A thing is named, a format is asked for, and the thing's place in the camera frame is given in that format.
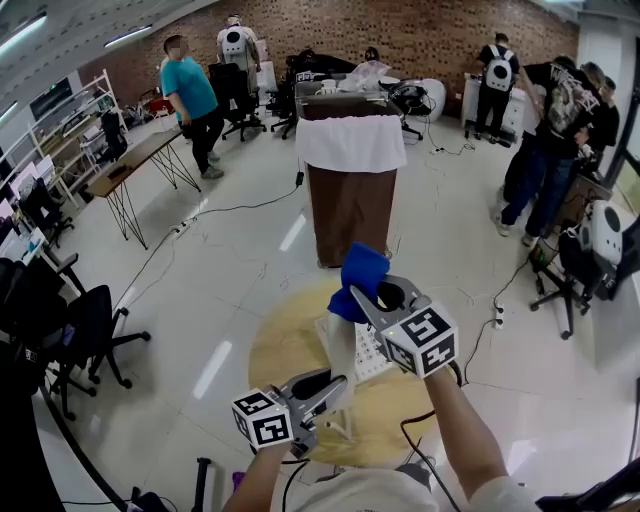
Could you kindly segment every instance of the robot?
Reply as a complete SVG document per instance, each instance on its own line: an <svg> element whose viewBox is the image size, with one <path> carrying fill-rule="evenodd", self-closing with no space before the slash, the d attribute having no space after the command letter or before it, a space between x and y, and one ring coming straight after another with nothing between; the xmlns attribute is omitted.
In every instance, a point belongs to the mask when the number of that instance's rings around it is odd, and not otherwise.
<svg viewBox="0 0 640 512"><path fill-rule="evenodd" d="M376 329L378 350L402 371L424 378L451 365L459 374L457 325L411 281L387 275L378 287L384 307L353 285L349 291ZM291 442L291 453L301 459L317 444L314 420L336 410L350 385L347 376L320 369L297 375L281 388L253 389L232 402L236 425L253 448Z"/></svg>

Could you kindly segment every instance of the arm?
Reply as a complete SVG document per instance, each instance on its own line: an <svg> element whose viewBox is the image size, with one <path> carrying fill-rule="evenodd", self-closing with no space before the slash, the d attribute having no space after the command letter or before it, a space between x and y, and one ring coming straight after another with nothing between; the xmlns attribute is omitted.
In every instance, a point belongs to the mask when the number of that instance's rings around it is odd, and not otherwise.
<svg viewBox="0 0 640 512"><path fill-rule="evenodd" d="M536 88L529 78L529 75L527 75L527 71L524 67L521 67L519 71L520 76L522 77L522 82L524 83L524 88L527 91L529 98L531 98L531 103L533 103L533 108L536 110L538 117L540 119L544 119L544 100L542 99L542 96L540 96L538 91L536 91Z"/></svg>
<svg viewBox="0 0 640 512"><path fill-rule="evenodd" d="M171 102L173 108L176 109L177 112L180 112L180 116L182 117L182 124L191 124L191 116L189 115L189 112L187 112L187 109L184 108L184 105L182 103L182 100L180 99L180 96L178 96L178 93L172 92L171 94L169 94L168 99Z"/></svg>
<svg viewBox="0 0 640 512"><path fill-rule="evenodd" d="M280 463L290 449L283 443L260 450L222 512L269 512Z"/></svg>
<svg viewBox="0 0 640 512"><path fill-rule="evenodd" d="M500 447L467 397L443 368L424 380L447 457L467 499L487 482L507 476Z"/></svg>

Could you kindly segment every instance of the desk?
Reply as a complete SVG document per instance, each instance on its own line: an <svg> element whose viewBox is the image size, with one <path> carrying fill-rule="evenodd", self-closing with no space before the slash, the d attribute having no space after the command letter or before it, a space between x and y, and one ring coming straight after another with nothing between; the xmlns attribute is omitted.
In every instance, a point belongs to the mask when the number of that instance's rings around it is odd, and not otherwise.
<svg viewBox="0 0 640 512"><path fill-rule="evenodd" d="M251 349L250 387L280 386L295 375L329 366L314 322L326 313L329 298L339 287L335 279L312 286L290 297L265 319ZM353 439L347 441L325 428L325 418L320 416L315 422L318 446L309 456L327 464L379 467L410 449L400 422L430 410L422 380L393 368L356 387L351 406ZM337 414L335 421L343 423ZM435 423L430 418L408 425L407 430L417 441Z"/></svg>
<svg viewBox="0 0 640 512"><path fill-rule="evenodd" d="M171 147L171 142L178 138L182 132L178 130L168 130L166 132L156 132L151 134L143 142L132 148L120 157L106 171L101 173L93 183L89 185L88 192L97 197L103 197L109 202L113 218L120 228L125 240L127 238L127 228L138 239L145 249L147 244L142 236L142 230L136 219L136 213L131 204L129 191L127 190L127 178L136 172L147 160L151 160L162 175L169 180L173 188L178 188L176 178L191 185L198 192L200 187L193 179L187 168L178 157L178 154ZM125 166L126 170L109 178L109 174L119 167Z"/></svg>

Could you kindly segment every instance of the ceiling light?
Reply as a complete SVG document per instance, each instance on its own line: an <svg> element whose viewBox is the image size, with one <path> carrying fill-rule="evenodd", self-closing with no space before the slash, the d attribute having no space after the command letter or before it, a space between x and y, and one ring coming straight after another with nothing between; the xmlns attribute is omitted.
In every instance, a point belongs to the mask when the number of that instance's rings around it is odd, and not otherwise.
<svg viewBox="0 0 640 512"><path fill-rule="evenodd" d="M6 52L12 46L15 46L17 43L22 41L25 37L27 37L32 32L38 30L42 25L44 25L45 20L47 19L47 13L43 12L39 14L35 18L23 23L16 29L16 34L9 38L7 41L2 43L0 46L0 55Z"/></svg>
<svg viewBox="0 0 640 512"><path fill-rule="evenodd" d="M108 43L104 44L104 47L107 48L113 44L119 43L120 41L124 40L124 39L128 39L129 37L135 36L136 34L139 34L140 32L145 32L147 30L149 30L151 28L151 25L147 25L146 27L142 27L142 28L137 28L135 29L133 32L129 32L128 34L125 34L123 36L118 36L115 39L112 39L111 41L109 41Z"/></svg>
<svg viewBox="0 0 640 512"><path fill-rule="evenodd" d="M4 112L0 114L0 123L7 116L9 112L11 112L14 108L16 108L17 104L18 104L18 101L16 100L11 105L9 105L9 107Z"/></svg>

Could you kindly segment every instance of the floor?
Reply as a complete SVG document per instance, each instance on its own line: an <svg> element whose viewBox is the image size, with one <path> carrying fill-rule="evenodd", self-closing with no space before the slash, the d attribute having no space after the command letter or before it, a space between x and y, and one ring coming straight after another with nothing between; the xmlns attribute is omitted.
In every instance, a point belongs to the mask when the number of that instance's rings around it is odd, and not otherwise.
<svg viewBox="0 0 640 512"><path fill-rule="evenodd" d="M171 122L163 120L165 127ZM139 141L160 129L154 121L133 130L131 137ZM465 142L454 119L442 118L431 135L451 151ZM261 203L293 190L298 171L294 143L294 138L283 141L271 133L256 133L245 143L237 134L219 142L226 175L216 183L202 182L201 194L183 184L174 190L147 163L128 183L150 249L135 239L125 241L107 203L95 199L63 239L61 255L78 252L77 273L85 286L108 284L115 303L170 226L202 210ZM452 156L431 155L432 147L428 139L408 145L409 163L398 172L389 233L391 270L445 304L460 327L460 361L465 362L481 325L493 318L492 295L526 257L519 241L522 229L502 238L489 218L516 148L482 141L474 152ZM180 138L174 148L197 175L191 147ZM136 485L170 498L181 511L190 510L196 458L206 456L216 467L214 510L219 509L231 492L232 473L250 463L249 446L236 430L229 403L247 390L254 335L285 297L336 275L318 268L309 221L288 250L280 249L300 214L310 219L306 184L258 210L199 216L181 238L169 239L158 250L125 294L120 303L131 314L123 329L153 335L149 344L138 341L118 349L121 370L133 388L118 386L110 370L103 369L97 398L72 394L70 408L78 419L69 423L121 496ZM637 375L598 374L589 356L590 315L578 316L576 335L563 341L560 305L531 313L528 303L535 298L526 268L502 294L504 329L485 329L468 369L471 384L464 390L495 433L509 471L532 495L580 492L626 464ZM195 392L223 341L231 344L228 356L206 390L200 386ZM436 457L445 482L459 497L437 431L421 446ZM289 499L332 471L332 466L308 466ZM280 509L290 473L283 469L280 475L273 510ZM436 489L435 494L449 510L442 493Z"/></svg>

